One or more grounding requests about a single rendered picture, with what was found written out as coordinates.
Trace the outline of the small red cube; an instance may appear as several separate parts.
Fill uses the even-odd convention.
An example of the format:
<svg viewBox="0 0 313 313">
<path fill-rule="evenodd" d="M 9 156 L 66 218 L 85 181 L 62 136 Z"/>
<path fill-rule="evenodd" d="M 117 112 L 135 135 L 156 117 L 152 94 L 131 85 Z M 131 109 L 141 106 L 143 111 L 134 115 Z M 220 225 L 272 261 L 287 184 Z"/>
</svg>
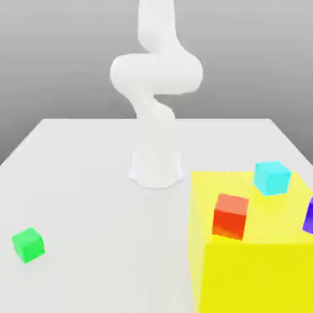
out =
<svg viewBox="0 0 313 313">
<path fill-rule="evenodd" d="M 214 209 L 212 234 L 242 240 L 249 199 L 220 193 Z"/>
</svg>

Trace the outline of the small cyan cube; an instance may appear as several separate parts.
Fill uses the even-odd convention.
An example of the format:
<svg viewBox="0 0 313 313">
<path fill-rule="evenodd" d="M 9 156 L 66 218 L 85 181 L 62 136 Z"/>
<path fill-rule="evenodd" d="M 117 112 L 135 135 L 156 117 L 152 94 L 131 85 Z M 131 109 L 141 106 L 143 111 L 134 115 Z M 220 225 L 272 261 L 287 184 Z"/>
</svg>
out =
<svg viewBox="0 0 313 313">
<path fill-rule="evenodd" d="M 256 163 L 253 183 L 264 196 L 288 192 L 291 171 L 279 161 Z"/>
</svg>

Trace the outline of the small green cube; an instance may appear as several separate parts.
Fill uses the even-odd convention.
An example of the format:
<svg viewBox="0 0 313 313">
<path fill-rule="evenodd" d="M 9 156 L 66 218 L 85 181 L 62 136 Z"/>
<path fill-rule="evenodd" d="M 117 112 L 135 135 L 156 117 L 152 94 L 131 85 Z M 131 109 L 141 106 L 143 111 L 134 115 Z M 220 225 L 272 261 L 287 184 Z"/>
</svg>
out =
<svg viewBox="0 0 313 313">
<path fill-rule="evenodd" d="M 45 253 L 43 238 L 33 227 L 13 235 L 12 242 L 17 256 L 24 263 L 28 263 Z"/>
</svg>

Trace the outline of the small purple cube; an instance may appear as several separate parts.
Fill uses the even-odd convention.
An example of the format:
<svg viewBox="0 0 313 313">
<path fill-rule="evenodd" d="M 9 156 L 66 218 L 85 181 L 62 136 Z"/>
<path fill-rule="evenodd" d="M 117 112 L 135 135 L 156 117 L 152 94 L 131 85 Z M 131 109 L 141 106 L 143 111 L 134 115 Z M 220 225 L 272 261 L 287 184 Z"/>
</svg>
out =
<svg viewBox="0 0 313 313">
<path fill-rule="evenodd" d="M 309 234 L 313 234 L 313 196 L 309 201 L 302 229 Z"/>
</svg>

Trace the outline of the large yellow box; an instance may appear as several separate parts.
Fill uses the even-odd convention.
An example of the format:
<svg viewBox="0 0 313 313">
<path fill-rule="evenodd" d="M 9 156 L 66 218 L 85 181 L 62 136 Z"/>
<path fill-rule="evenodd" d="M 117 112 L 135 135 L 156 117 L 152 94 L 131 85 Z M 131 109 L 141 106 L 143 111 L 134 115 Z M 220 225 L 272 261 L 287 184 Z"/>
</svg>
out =
<svg viewBox="0 0 313 313">
<path fill-rule="evenodd" d="M 294 172 L 264 196 L 249 171 L 191 173 L 188 257 L 195 313 L 313 313 L 313 234 L 302 229 L 313 190 Z M 220 194 L 247 198 L 241 240 L 212 234 Z"/>
</svg>

